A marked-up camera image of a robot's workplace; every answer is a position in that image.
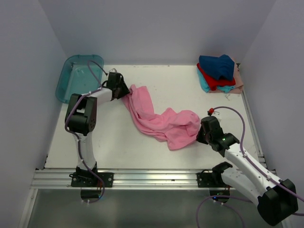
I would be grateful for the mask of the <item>pink t-shirt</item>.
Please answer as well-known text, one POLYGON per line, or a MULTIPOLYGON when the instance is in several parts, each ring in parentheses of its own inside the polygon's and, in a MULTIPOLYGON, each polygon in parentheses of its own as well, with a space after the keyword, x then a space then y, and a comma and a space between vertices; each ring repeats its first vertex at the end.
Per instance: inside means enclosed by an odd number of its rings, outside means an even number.
POLYGON ((200 129, 199 116, 190 110, 175 112, 167 108, 162 114, 154 111, 146 86, 130 86, 130 93, 122 98, 136 128, 144 135, 166 142, 169 150, 179 150, 192 144, 200 129))

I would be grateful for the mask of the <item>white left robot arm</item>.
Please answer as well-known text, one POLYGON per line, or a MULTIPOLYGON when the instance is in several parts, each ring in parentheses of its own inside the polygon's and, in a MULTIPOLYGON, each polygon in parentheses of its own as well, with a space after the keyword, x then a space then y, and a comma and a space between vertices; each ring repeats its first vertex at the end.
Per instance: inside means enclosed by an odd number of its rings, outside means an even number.
POLYGON ((97 123, 99 105, 121 99, 130 93, 124 77, 118 72, 109 72, 99 88, 85 94, 72 94, 65 117, 65 130, 76 142, 78 164, 76 173, 82 175, 87 186, 98 183, 97 161, 94 157, 92 135, 97 123))

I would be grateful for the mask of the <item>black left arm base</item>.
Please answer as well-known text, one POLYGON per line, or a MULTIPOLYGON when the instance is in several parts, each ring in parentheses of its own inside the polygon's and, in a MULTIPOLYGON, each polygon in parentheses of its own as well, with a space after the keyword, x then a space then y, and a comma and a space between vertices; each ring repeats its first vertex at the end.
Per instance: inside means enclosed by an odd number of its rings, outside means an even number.
POLYGON ((72 179, 71 186, 80 187, 80 188, 84 188, 84 187, 111 188, 113 186, 114 173, 98 172, 96 167, 92 169, 92 172, 95 175, 93 175, 88 170, 83 170, 77 167, 75 172, 69 174, 69 177, 72 179))

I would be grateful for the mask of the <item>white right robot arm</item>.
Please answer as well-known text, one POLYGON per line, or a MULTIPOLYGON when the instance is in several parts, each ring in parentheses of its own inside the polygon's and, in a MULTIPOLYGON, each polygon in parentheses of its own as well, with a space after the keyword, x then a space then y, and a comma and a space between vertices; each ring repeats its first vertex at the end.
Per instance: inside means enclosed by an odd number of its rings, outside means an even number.
POLYGON ((223 132, 216 117, 201 120, 197 141, 226 158, 211 172, 197 173, 199 187, 235 188, 256 205, 259 215, 271 226, 298 211, 295 185, 289 179, 277 177, 254 159, 233 134, 223 132))

